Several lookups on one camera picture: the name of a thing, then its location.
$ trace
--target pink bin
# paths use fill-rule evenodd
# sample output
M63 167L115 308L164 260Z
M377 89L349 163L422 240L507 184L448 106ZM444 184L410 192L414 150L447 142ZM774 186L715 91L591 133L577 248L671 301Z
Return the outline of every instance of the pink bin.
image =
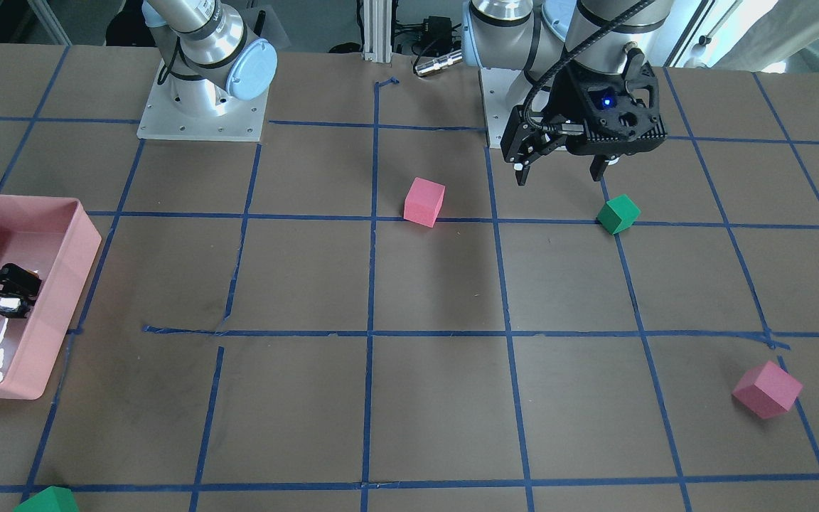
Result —
M0 398L39 398L52 373L100 234L74 198L0 196L0 268L43 280L26 319L0 315Z

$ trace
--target white mounting plate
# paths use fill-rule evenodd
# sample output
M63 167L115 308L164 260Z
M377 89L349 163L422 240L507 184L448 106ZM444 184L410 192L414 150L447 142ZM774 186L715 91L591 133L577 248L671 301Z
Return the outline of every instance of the white mounting plate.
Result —
M147 105L137 127L139 139L223 140L259 142L267 109L267 91L250 101L239 101L217 117L192 117L183 114L169 97L169 81L150 88Z
M478 75L480 75L482 87L482 110L485 111L485 123L488 127L488 148L500 149L501 135L504 133L504 127L508 125L510 110L523 101L529 87L523 90L520 98L509 101L508 91L520 77L519 70L482 68ZM539 110L548 101L549 94L540 92L536 95L536 100L532 102L533 108Z

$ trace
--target cube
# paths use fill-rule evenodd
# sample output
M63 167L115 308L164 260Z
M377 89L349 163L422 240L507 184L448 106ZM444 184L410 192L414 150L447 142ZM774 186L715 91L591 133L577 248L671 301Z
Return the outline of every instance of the cube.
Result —
M732 395L764 419L786 414L802 391L802 383L778 364L767 361L748 370Z
M621 194L611 201L606 201L596 218L609 233L617 234L631 227L639 215L640 208L637 208L627 194Z
M33 498L21 503L14 512L78 512L71 491L63 487L46 487Z
M413 179L403 203L403 218L412 223L434 227L443 201L444 185L423 178Z

